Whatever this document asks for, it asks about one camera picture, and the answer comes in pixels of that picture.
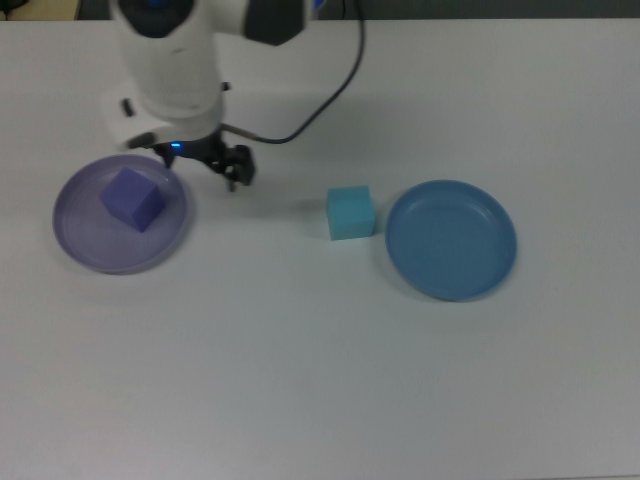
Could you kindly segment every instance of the cube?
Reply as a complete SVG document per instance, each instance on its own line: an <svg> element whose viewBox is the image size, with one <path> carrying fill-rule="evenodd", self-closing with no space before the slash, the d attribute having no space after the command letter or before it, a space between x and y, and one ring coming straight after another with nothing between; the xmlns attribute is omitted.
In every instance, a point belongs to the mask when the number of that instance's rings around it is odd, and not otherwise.
<svg viewBox="0 0 640 480"><path fill-rule="evenodd" d="M376 213L369 187L332 188L327 194L331 240L370 237Z"/></svg>
<svg viewBox="0 0 640 480"><path fill-rule="evenodd" d="M123 168L100 194L109 213L144 232L165 207L158 186L144 175Z"/></svg>

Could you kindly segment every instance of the white table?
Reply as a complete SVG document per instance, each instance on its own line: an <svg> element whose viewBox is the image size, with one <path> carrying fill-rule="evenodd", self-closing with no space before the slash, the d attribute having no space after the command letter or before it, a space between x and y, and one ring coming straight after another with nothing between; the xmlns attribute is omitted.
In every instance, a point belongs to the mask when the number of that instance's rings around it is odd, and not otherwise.
<svg viewBox="0 0 640 480"><path fill-rule="evenodd" d="M353 23L220 38L228 120L286 134ZM489 480L640 473L640 22L372 22L361 73L235 195L190 160L165 263L85 270L51 210L115 153L107 23L0 25L2 480ZM508 282L442 303L383 235L330 242L327 188L471 182L519 234Z"/></svg>

